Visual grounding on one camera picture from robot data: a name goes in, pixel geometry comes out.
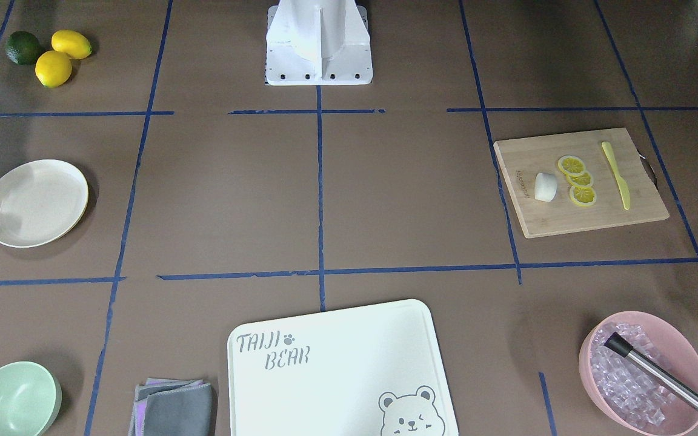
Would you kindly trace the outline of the yellow lemon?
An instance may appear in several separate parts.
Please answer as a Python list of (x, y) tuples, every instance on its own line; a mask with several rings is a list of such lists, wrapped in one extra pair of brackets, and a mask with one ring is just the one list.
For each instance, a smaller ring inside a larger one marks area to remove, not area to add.
[(45, 88), (56, 88), (69, 80), (73, 66), (69, 55), (50, 50), (42, 53), (35, 64), (35, 75)]
[(70, 59), (85, 59), (93, 53), (89, 39), (74, 30), (58, 30), (53, 33), (51, 47), (55, 51), (65, 53)]

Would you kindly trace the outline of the cream round plate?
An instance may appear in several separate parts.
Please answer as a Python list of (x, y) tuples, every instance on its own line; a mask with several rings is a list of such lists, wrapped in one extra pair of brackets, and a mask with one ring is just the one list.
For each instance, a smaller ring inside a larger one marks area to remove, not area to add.
[(76, 166), (41, 159), (0, 177), (0, 244), (47, 245), (66, 235), (85, 215), (89, 184)]

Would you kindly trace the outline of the white bear tray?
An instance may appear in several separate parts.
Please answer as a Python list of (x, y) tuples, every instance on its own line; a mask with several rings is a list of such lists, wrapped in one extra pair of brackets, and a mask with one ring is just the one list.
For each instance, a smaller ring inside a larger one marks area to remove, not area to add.
[(429, 307), (419, 300), (237, 326), (233, 435), (457, 435)]

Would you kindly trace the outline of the green bowl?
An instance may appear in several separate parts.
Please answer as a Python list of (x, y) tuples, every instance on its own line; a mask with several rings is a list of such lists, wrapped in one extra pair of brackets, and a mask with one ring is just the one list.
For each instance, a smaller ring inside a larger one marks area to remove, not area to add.
[(0, 367), (0, 435), (44, 435), (62, 405), (58, 379), (29, 361)]

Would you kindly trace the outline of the pink bowl with ice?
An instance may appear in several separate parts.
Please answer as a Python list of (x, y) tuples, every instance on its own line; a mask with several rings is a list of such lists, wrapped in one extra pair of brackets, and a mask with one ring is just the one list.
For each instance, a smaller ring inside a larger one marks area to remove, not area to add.
[(656, 378), (605, 345), (614, 332), (698, 393), (698, 353), (678, 329), (634, 310), (602, 320), (585, 337), (579, 371), (585, 391), (610, 419), (643, 435), (686, 435), (698, 412)]

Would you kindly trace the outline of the grey folded cloth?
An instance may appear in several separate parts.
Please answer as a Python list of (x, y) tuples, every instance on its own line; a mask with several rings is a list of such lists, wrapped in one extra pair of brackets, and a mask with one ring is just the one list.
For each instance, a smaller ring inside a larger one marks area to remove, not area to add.
[(148, 378), (134, 389), (128, 435), (209, 435), (213, 403), (202, 379)]

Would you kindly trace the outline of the wooden cutting board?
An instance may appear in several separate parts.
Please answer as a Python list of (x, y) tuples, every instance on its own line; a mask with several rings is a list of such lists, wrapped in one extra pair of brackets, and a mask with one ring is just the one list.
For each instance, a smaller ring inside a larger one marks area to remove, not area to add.
[(494, 150), (526, 238), (670, 216), (626, 128), (499, 140)]

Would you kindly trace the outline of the green lime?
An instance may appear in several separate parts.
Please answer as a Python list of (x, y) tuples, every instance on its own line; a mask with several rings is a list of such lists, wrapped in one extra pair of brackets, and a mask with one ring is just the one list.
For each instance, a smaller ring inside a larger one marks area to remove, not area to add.
[(43, 52), (39, 39), (30, 32), (13, 32), (5, 43), (5, 54), (17, 65), (35, 64)]

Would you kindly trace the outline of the yellow plastic knife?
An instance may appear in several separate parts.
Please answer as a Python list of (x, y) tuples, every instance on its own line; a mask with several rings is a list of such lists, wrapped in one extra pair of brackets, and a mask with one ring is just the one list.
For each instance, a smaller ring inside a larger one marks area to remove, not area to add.
[(600, 146), (601, 149), (603, 149), (603, 154), (605, 155), (608, 161), (610, 171), (612, 171), (613, 179), (617, 183), (617, 189), (619, 190), (619, 195), (621, 198), (623, 209), (628, 211), (631, 209), (631, 192), (628, 186), (628, 182), (620, 173), (620, 168), (617, 163), (615, 152), (613, 151), (613, 146), (608, 141), (602, 141), (600, 143)]

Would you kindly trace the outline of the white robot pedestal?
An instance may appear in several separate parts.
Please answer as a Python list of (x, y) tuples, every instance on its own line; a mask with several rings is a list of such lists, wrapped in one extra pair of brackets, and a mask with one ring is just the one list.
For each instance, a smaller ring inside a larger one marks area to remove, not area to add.
[(368, 12), (355, 1), (280, 1), (268, 9), (265, 39), (268, 85), (372, 82)]

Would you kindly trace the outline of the lemon slice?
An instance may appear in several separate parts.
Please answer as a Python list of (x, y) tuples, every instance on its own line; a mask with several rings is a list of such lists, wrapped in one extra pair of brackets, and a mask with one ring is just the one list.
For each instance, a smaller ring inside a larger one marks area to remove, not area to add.
[(588, 170), (582, 172), (581, 174), (566, 174), (565, 177), (568, 184), (576, 188), (593, 187), (593, 177)]
[(597, 193), (591, 187), (570, 186), (568, 195), (570, 201), (579, 207), (593, 206), (597, 201)]
[(557, 160), (557, 168), (565, 176), (570, 177), (581, 176), (587, 170), (585, 162), (581, 158), (573, 155), (560, 157), (559, 160)]

